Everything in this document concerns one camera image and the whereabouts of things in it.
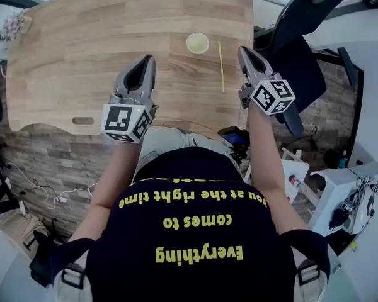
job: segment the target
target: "white box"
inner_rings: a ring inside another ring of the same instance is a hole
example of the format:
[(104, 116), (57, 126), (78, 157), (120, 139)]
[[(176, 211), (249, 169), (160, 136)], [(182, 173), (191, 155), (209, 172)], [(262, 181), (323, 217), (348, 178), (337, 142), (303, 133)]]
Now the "white box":
[(295, 100), (295, 95), (285, 79), (261, 80), (251, 95), (267, 115), (283, 113)]
[(139, 143), (151, 121), (144, 105), (105, 104), (101, 131), (116, 141)]

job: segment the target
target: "power strip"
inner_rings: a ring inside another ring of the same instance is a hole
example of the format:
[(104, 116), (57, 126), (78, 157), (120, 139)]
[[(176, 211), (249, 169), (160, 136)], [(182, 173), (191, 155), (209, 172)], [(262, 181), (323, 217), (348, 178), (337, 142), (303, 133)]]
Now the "power strip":
[(61, 203), (66, 203), (67, 202), (67, 198), (65, 198), (65, 197), (56, 197), (55, 200), (56, 201), (60, 201)]

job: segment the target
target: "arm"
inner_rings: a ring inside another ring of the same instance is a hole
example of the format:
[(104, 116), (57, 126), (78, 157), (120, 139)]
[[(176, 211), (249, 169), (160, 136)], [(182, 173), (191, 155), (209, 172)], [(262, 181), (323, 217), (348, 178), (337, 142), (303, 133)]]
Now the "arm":
[(110, 163), (95, 186), (87, 216), (70, 241), (80, 238), (97, 240), (108, 222), (110, 208), (132, 182), (141, 151), (140, 143), (119, 142)]
[(270, 117), (251, 102), (249, 118), (252, 185), (266, 198), (279, 234), (294, 229), (308, 229), (285, 195), (284, 170)]

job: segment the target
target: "black t-shirt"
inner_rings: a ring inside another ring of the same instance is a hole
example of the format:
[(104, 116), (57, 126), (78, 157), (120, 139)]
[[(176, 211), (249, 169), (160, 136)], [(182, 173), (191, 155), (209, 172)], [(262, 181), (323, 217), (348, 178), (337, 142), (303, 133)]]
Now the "black t-shirt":
[(58, 247), (52, 273), (89, 249), (94, 301), (292, 301), (290, 246), (329, 276), (322, 236), (309, 230), (279, 235), (266, 199), (231, 161), (192, 147), (142, 168), (111, 209), (101, 238)]

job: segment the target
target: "white cable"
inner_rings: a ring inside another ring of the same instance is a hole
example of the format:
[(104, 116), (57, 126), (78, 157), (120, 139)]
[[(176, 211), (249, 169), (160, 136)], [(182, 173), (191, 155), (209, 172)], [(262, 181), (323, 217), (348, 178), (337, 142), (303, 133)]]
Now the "white cable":
[(91, 191), (90, 191), (89, 189), (90, 189), (91, 187), (95, 186), (95, 185), (96, 185), (96, 183), (90, 185), (90, 187), (88, 187), (88, 188), (83, 188), (83, 189), (79, 189), (79, 188), (77, 188), (77, 189), (75, 189), (75, 190), (63, 191), (63, 192), (59, 195), (59, 198), (61, 198), (62, 195), (63, 195), (64, 193), (73, 193), (73, 192), (76, 191), (76, 190), (87, 190), (88, 193), (92, 196), (93, 194), (91, 194)]
[(246, 184), (251, 184), (249, 181), (250, 177), (251, 177), (251, 162), (249, 162), (249, 167), (248, 167), (248, 170), (246, 170), (245, 177), (244, 177), (244, 182)]
[(5, 79), (7, 79), (7, 76), (4, 75), (3, 67), (2, 67), (1, 64), (0, 64), (0, 72), (1, 72), (1, 75), (2, 75)]
[(60, 196), (58, 196), (58, 195), (55, 194), (55, 198), (53, 199), (53, 206), (51, 207), (51, 206), (49, 206), (49, 205), (46, 203), (47, 200), (49, 199), (49, 194), (48, 194), (48, 192), (46, 191), (46, 189), (45, 189), (44, 187), (38, 186), (38, 185), (34, 184), (33, 182), (31, 182), (31, 180), (29, 180), (29, 179), (24, 175), (24, 173), (20, 170), (19, 167), (17, 167), (16, 164), (14, 164), (14, 163), (12, 163), (12, 162), (8, 162), (8, 163), (6, 163), (6, 164), (11, 164), (11, 165), (15, 166), (15, 167), (18, 169), (18, 171), (23, 175), (23, 177), (24, 177), (24, 178), (25, 178), (30, 184), (34, 185), (34, 186), (37, 187), (37, 188), (41, 188), (43, 191), (45, 191), (46, 199), (45, 199), (44, 203), (45, 203), (46, 208), (48, 208), (48, 209), (50, 209), (50, 210), (53, 210), (53, 209), (56, 208), (56, 199), (59, 200), (59, 199), (62, 197), (62, 195), (63, 195), (64, 193), (73, 193), (74, 191), (77, 191), (77, 190), (87, 190), (88, 193), (92, 196), (93, 194), (91, 193), (91, 191), (90, 191), (89, 189), (90, 189), (91, 187), (93, 187), (93, 186), (96, 185), (96, 183), (94, 183), (94, 184), (90, 185), (90, 187), (88, 187), (88, 188), (84, 188), (84, 189), (78, 189), (78, 188), (77, 188), (77, 189), (70, 190), (70, 191), (63, 191), (63, 192), (60, 194)]

